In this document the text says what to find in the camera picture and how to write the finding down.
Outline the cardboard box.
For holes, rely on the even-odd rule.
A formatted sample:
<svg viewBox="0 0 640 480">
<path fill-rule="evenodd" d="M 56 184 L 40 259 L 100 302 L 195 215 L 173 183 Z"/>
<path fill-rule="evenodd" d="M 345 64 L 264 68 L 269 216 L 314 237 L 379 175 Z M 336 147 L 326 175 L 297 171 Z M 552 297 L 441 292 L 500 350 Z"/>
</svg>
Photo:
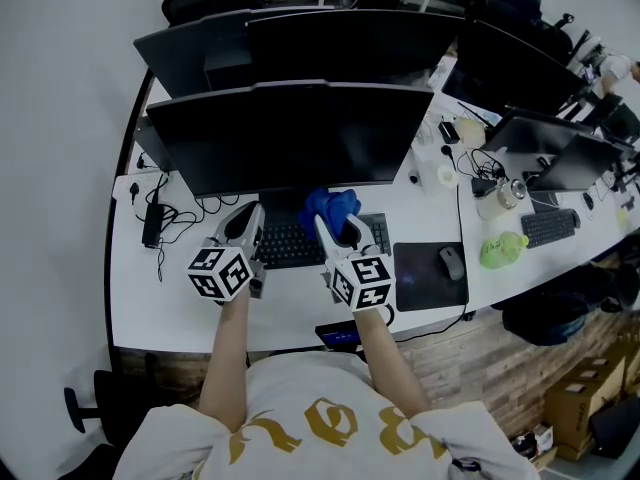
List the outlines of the cardboard box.
<svg viewBox="0 0 640 480">
<path fill-rule="evenodd" d="M 582 450 L 592 437 L 590 417 L 619 398 L 623 365 L 604 363 L 585 358 L 546 391 L 542 421 L 553 427 L 558 445 Z"/>
<path fill-rule="evenodd" d="M 631 395 L 640 390 L 640 340 L 619 338 L 601 355 L 604 365 L 614 368 L 623 365 L 622 390 Z"/>
</svg>

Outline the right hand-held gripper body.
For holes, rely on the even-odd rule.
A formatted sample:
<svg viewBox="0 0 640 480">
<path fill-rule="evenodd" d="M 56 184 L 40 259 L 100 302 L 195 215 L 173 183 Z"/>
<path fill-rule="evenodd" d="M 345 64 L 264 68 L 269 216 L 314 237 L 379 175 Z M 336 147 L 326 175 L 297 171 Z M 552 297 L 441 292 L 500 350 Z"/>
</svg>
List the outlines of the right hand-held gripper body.
<svg viewBox="0 0 640 480">
<path fill-rule="evenodd" d="M 324 266 L 323 278 L 334 302 L 353 313 L 385 306 L 394 293 L 392 258 L 378 247 L 325 253 Z"/>
</svg>

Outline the black mouse pad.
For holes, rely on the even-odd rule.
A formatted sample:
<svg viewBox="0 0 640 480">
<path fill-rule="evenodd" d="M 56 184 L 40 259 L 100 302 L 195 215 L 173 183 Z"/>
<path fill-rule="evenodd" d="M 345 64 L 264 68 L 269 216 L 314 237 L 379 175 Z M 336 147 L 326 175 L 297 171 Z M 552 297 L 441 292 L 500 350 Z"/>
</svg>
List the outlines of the black mouse pad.
<svg viewBox="0 0 640 480">
<path fill-rule="evenodd" d="M 442 268 L 439 251 L 452 246 L 465 264 L 465 276 L 452 281 Z M 396 309 L 412 312 L 462 306 L 469 301 L 464 247 L 460 242 L 395 243 Z"/>
</svg>

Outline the person's left forearm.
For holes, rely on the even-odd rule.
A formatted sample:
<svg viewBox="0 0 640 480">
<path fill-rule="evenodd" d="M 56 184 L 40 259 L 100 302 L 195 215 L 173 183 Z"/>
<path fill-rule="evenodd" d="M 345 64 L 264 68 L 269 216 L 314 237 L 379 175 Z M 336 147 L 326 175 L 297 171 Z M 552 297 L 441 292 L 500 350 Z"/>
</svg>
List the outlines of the person's left forearm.
<svg viewBox="0 0 640 480">
<path fill-rule="evenodd" d="M 222 306 L 198 411 L 231 433 L 245 423 L 246 355 L 250 293 L 243 289 Z"/>
</svg>

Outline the beige plastic pouch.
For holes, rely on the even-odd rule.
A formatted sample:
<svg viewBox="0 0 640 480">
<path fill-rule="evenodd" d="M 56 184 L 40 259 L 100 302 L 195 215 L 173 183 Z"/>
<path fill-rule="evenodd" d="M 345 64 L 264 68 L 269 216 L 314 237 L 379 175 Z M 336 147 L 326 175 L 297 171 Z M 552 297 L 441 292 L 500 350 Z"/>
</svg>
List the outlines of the beige plastic pouch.
<svg viewBox="0 0 640 480">
<path fill-rule="evenodd" d="M 458 117 L 454 128 L 467 149 L 480 149 L 486 143 L 485 126 L 479 121 Z"/>
</svg>

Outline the thin black rod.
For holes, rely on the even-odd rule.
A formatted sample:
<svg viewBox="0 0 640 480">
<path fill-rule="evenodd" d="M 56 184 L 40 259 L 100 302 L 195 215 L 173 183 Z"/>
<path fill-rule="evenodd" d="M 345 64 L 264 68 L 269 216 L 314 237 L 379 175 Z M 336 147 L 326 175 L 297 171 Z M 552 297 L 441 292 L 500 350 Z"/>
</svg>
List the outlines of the thin black rod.
<svg viewBox="0 0 640 480">
<path fill-rule="evenodd" d="M 466 112 L 472 114 L 473 116 L 475 116 L 477 119 L 479 119 L 480 121 L 484 122 L 487 126 L 491 125 L 491 123 L 485 119 L 481 114 L 479 114 L 478 112 L 476 112 L 475 110 L 473 110 L 472 108 L 468 107 L 467 105 L 465 105 L 464 103 L 462 103 L 461 101 L 457 102 L 458 105 L 460 105 Z"/>
</svg>

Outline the white power strip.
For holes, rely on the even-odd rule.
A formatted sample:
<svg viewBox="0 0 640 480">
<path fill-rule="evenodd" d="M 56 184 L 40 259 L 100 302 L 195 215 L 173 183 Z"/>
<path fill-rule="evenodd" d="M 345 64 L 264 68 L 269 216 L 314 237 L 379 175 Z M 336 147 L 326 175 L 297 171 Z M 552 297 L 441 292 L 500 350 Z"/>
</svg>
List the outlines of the white power strip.
<svg viewBox="0 0 640 480">
<path fill-rule="evenodd" d="M 131 187 L 134 184 L 138 187 L 136 198 L 144 198 L 166 179 L 166 174 L 159 170 L 118 176 L 112 189 L 112 198 L 118 202 L 131 201 Z"/>
</svg>

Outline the person's white printed shirt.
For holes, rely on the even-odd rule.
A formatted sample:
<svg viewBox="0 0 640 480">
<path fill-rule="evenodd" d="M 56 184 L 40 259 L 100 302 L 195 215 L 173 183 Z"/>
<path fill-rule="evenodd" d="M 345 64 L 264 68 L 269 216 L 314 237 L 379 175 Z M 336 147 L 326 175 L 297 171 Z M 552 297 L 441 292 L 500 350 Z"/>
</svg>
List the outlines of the person's white printed shirt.
<svg viewBox="0 0 640 480">
<path fill-rule="evenodd" d="M 261 360 L 247 403 L 236 432 L 183 405 L 152 409 L 113 480 L 539 480 L 482 403 L 407 417 L 350 354 Z"/>
</svg>

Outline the white thermos flask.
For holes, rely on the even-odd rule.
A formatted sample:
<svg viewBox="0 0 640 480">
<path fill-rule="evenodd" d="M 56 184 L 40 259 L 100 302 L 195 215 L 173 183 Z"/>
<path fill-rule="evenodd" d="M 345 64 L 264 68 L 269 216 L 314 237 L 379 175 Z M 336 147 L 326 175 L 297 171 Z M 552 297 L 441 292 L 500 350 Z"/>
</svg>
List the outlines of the white thermos flask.
<svg viewBox="0 0 640 480">
<path fill-rule="evenodd" d="M 523 181 L 505 181 L 478 199 L 477 212 L 485 221 L 493 221 L 516 208 L 526 195 L 527 187 Z"/>
</svg>

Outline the black desktop box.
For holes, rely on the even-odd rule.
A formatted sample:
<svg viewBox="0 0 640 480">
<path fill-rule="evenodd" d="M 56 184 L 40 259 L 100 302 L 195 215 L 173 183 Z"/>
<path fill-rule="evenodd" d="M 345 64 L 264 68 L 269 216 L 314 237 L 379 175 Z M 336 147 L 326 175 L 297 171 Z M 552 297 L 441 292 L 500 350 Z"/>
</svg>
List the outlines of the black desktop box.
<svg viewBox="0 0 640 480">
<path fill-rule="evenodd" d="M 203 69 L 212 91 L 248 87 L 254 84 L 253 62 L 248 51 L 208 53 Z"/>
</svg>

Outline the blue cloth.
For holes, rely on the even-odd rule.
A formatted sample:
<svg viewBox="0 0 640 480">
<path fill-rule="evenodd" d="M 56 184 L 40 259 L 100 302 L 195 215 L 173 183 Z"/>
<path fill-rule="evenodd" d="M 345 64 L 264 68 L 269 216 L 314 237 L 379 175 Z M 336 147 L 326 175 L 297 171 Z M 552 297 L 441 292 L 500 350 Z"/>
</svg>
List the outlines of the blue cloth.
<svg viewBox="0 0 640 480">
<path fill-rule="evenodd" d="M 361 202 L 353 189 L 330 192 L 326 188 L 318 188 L 307 196 L 299 214 L 299 221 L 310 240 L 317 240 L 314 227 L 316 216 L 320 216 L 333 235 L 339 238 L 347 216 L 349 214 L 357 216 L 360 209 Z"/>
</svg>

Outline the black curved monitor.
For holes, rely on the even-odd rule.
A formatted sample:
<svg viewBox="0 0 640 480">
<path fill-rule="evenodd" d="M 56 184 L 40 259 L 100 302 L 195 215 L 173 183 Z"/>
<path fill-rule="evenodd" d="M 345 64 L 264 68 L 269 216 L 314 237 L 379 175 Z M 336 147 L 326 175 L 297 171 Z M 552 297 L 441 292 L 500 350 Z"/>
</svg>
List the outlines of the black curved monitor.
<svg viewBox="0 0 640 480">
<path fill-rule="evenodd" d="M 374 82 L 432 72 L 461 17 L 399 10 L 330 10 L 246 24 L 260 81 Z"/>
</svg>

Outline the grey computer mouse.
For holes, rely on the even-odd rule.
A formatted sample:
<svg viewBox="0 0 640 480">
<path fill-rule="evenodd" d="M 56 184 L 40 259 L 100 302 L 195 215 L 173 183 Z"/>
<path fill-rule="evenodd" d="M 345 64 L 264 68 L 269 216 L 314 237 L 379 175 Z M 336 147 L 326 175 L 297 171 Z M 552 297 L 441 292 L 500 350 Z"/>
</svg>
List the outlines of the grey computer mouse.
<svg viewBox="0 0 640 480">
<path fill-rule="evenodd" d="M 465 276 L 465 264 L 459 253 L 452 246 L 439 251 L 442 268 L 452 281 L 460 281 Z"/>
</svg>

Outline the small black keyboard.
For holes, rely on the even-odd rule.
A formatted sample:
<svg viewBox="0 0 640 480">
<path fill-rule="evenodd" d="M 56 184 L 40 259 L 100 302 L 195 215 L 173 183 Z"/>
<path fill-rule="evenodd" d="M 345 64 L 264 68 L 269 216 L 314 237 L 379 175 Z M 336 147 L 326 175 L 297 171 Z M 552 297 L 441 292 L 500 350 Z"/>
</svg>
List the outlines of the small black keyboard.
<svg viewBox="0 0 640 480">
<path fill-rule="evenodd" d="M 523 234 L 528 238 L 529 249 L 570 238 L 581 226 L 580 218 L 573 209 L 526 214 L 520 222 Z"/>
</svg>

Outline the black and blue backpack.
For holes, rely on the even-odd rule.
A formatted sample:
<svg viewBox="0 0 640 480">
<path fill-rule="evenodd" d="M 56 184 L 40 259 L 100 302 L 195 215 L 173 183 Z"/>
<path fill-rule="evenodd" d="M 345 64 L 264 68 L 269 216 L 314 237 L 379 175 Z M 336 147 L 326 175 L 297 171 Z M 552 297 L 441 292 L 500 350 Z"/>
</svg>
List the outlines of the black and blue backpack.
<svg viewBox="0 0 640 480">
<path fill-rule="evenodd" d="M 617 269 L 588 264 L 492 308 L 501 312 L 507 331 L 532 345 L 556 346 L 581 330 L 591 312 L 629 311 L 639 296 L 640 269 L 626 263 Z"/>
</svg>

